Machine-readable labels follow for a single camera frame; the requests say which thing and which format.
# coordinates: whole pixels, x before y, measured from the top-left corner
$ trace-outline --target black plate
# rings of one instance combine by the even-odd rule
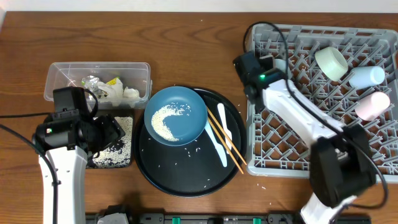
[[[234,105],[213,91],[197,88],[194,90],[203,98],[220,124],[217,104],[224,104],[232,140],[244,156],[246,129]],[[199,197],[213,193],[226,185],[239,170],[229,155],[227,167],[223,167],[206,131],[201,133],[197,141],[190,144],[166,146],[151,138],[144,125],[143,116],[134,132],[133,151],[138,168],[145,178],[161,191],[175,196]],[[241,164],[238,155],[235,152],[233,155]]]

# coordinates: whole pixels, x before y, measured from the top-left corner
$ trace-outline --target wooden table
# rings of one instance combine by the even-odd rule
[[[397,14],[8,12],[0,33],[0,114],[53,111],[53,103],[43,99],[53,62],[126,61],[150,64],[152,94],[174,84],[202,86],[229,98],[246,119],[246,99],[232,60],[242,53],[244,31],[255,21],[398,30]],[[30,138],[42,120],[1,123]],[[374,223],[396,223],[398,185],[389,189],[382,210],[348,212],[368,212]],[[133,163],[125,169],[87,170],[85,193],[87,212],[128,203],[135,213],[259,214],[297,211],[312,190],[308,180],[246,173],[206,197],[179,198],[153,187]],[[378,185],[357,202],[381,197]],[[42,203],[37,155],[2,131],[0,223],[42,223]]]

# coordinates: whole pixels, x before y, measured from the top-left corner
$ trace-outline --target black mount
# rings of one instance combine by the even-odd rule
[[[274,58],[256,58],[253,52],[246,52],[233,60],[236,72],[244,86],[244,94],[255,105],[256,112],[262,111],[265,106],[262,99],[262,90],[271,83],[285,79],[286,75],[278,68],[274,68]]]
[[[365,130],[358,124],[344,127],[343,133],[371,156]],[[338,158],[335,149],[346,152]],[[310,183],[326,206],[335,207],[352,195],[361,195],[376,183],[376,171],[364,155],[344,142],[341,136],[320,138],[311,146]]]
[[[80,147],[93,154],[110,147],[125,132],[110,115],[93,119],[85,91],[78,87],[66,87],[53,91],[55,112],[38,125],[34,143],[44,151],[66,146],[68,150]]]

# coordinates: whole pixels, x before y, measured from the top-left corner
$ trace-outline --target chopsticks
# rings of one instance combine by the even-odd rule
[[[239,158],[241,158],[241,160],[243,161],[243,163],[245,165],[247,165],[246,161],[244,160],[243,156],[239,153],[239,150],[235,147],[235,145],[233,144],[232,140],[228,137],[228,135],[225,133],[223,127],[221,127],[221,125],[219,124],[219,122],[217,121],[217,119],[214,117],[213,113],[209,110],[209,108],[207,108],[207,112],[208,114],[211,116],[211,118],[213,119],[213,121],[217,124],[218,128],[221,130],[221,132],[224,134],[225,138],[229,141],[229,143],[231,143],[232,147],[234,148],[235,152],[237,153],[237,155],[239,156]],[[210,118],[207,118],[208,122],[210,123],[211,128],[213,128],[214,132],[216,133],[218,139],[221,141],[221,143],[223,143],[224,147],[226,148],[226,150],[229,152],[229,155],[231,156],[232,160],[234,161],[234,163],[236,164],[236,166],[239,168],[239,170],[241,171],[241,173],[243,174],[243,170],[241,168],[241,166],[238,164],[238,162],[236,161],[235,157],[232,155],[232,152],[229,150],[229,147],[226,145],[224,139],[221,137],[221,135],[219,134],[218,130],[216,129],[216,127],[214,126],[213,122],[211,122]]]
[[[229,150],[229,147],[226,145],[226,143],[224,142],[223,137],[221,137],[221,135],[219,134],[219,132],[217,131],[216,127],[214,126],[213,122],[211,122],[210,118],[207,118],[207,121],[209,122],[211,128],[213,128],[214,132],[216,133],[218,139],[221,140],[221,143],[223,143],[223,146],[226,148],[226,150],[229,152],[229,155],[231,156],[232,160],[234,161],[234,163],[236,164],[236,166],[239,168],[239,170],[241,171],[241,173],[243,174],[243,170],[241,168],[241,166],[239,166],[238,162],[236,161],[235,157],[232,155],[232,152]]]

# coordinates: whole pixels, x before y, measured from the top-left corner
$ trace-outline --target plastic spoon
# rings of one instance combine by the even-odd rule
[[[226,167],[226,154],[224,151],[224,147],[222,145],[218,144],[209,122],[206,122],[205,130],[206,130],[207,134],[209,135],[211,141],[213,142],[214,147],[217,150],[218,156],[221,159],[221,163],[223,164],[224,167]]]
[[[225,107],[224,104],[222,103],[218,103],[217,104],[217,109],[218,109],[218,114],[220,115],[221,118],[221,124],[223,125],[223,129],[226,133],[226,135],[230,138],[230,140],[232,140],[232,133],[230,130],[228,130],[227,126],[226,126],[226,118],[225,118]],[[232,149],[232,145],[231,143],[227,140],[227,138],[225,138],[225,143],[226,145],[229,147],[229,150]]]

